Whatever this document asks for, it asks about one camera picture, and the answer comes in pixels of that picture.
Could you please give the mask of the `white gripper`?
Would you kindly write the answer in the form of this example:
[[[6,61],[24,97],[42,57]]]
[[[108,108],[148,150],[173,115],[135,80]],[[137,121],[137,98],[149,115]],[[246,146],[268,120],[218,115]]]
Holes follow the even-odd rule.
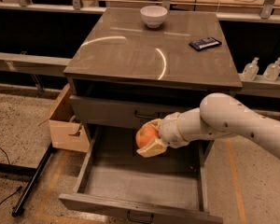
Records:
[[[136,152],[144,158],[150,158],[164,153],[167,150],[167,146],[171,148],[187,146],[189,141],[182,137],[178,129],[177,121],[179,116],[180,113],[175,112],[167,115],[164,119],[153,119],[145,123],[143,127],[151,126],[159,130],[161,139],[153,137],[144,147],[138,148]]]

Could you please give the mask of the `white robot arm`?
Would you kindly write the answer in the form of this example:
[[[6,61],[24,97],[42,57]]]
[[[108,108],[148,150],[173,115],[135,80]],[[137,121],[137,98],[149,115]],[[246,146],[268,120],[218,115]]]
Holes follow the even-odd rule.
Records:
[[[151,120],[143,127],[157,131],[145,142],[136,139],[137,153],[144,158],[158,156],[168,147],[180,148],[196,140],[240,135],[280,160],[280,121],[262,116],[224,93],[209,94],[198,108]]]

